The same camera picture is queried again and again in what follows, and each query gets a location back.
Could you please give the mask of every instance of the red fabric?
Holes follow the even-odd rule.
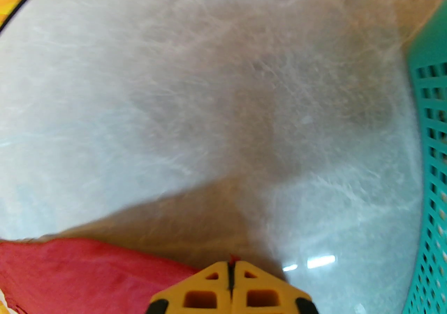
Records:
[[[237,261],[240,261],[241,257],[239,257],[238,255],[232,255],[230,254],[230,261],[228,262],[228,264],[230,266],[235,266]]]
[[[88,239],[0,243],[0,289],[27,314],[144,314],[195,269]]]

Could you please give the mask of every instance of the scratched floor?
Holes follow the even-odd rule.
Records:
[[[235,253],[321,314],[400,313],[422,200],[404,49],[440,2],[31,0],[0,36],[0,237]]]

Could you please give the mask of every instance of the teal plastic basket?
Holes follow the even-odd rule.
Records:
[[[423,147],[424,210],[403,314],[447,314],[447,0],[413,42],[408,65]]]

